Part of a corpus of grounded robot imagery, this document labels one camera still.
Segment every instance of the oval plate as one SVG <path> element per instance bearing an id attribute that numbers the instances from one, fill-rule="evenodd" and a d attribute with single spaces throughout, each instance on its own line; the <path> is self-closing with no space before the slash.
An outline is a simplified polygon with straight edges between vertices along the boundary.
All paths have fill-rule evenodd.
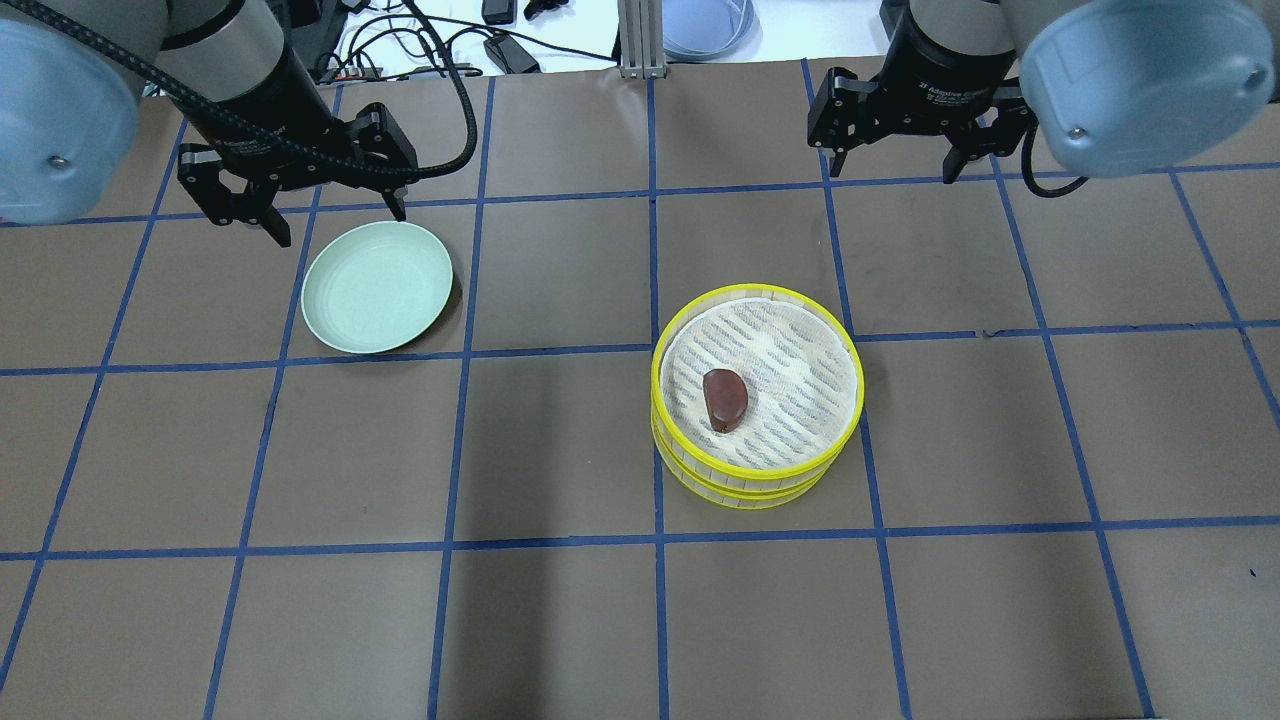
<path id="1" fill-rule="evenodd" d="M 330 347 L 381 352 L 422 334 L 452 288 L 453 263 L 431 231 L 370 223 L 316 255 L 302 279 L 302 318 Z"/>

